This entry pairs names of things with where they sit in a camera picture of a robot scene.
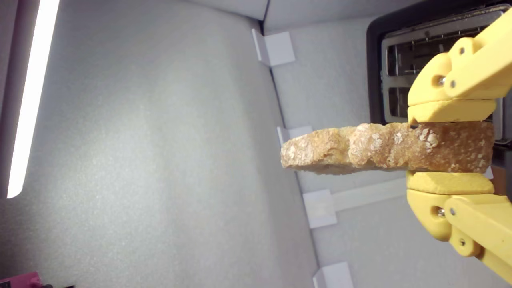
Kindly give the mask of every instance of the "bread slice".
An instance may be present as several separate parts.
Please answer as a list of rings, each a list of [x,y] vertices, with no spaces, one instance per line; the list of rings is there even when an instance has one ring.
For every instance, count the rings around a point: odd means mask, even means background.
[[[314,131],[284,143],[285,168],[317,174],[363,170],[484,173],[494,144],[490,122],[361,124]]]

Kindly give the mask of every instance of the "gray wall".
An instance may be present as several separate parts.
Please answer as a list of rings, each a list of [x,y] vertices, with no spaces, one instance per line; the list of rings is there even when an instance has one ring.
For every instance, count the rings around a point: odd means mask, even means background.
[[[288,128],[356,126],[370,121],[366,81],[366,27],[372,18],[290,29],[297,61],[272,68]],[[343,176],[299,173],[303,192],[332,192],[403,177],[367,171]]]
[[[4,99],[5,78],[7,75],[7,65],[9,64],[17,5],[17,0],[0,1],[0,113]]]
[[[271,0],[265,33],[393,12],[421,0]]]
[[[256,23],[173,1],[61,1],[0,276],[56,287],[311,287],[317,263]]]
[[[189,0],[209,7],[263,20],[269,0]]]
[[[313,230],[319,264],[348,262],[355,288],[510,287],[476,258],[434,239],[405,196],[336,215],[338,224]]]

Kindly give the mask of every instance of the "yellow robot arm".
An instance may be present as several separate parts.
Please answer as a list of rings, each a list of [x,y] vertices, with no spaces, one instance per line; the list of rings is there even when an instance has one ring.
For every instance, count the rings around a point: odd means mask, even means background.
[[[409,123],[482,121],[512,87],[512,11],[436,55],[409,91]]]
[[[512,9],[435,56],[409,91],[409,123],[482,121],[512,87]],[[434,238],[512,284],[512,204],[479,173],[408,172],[407,200]]]

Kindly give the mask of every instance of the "white wall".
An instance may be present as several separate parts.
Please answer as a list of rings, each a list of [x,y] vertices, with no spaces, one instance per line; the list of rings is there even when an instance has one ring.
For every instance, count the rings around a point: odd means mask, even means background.
[[[189,0],[223,11],[263,20],[268,0]]]
[[[55,287],[311,287],[317,263],[252,20],[63,0],[0,276]]]
[[[382,15],[420,0],[270,0],[265,33],[337,19]]]

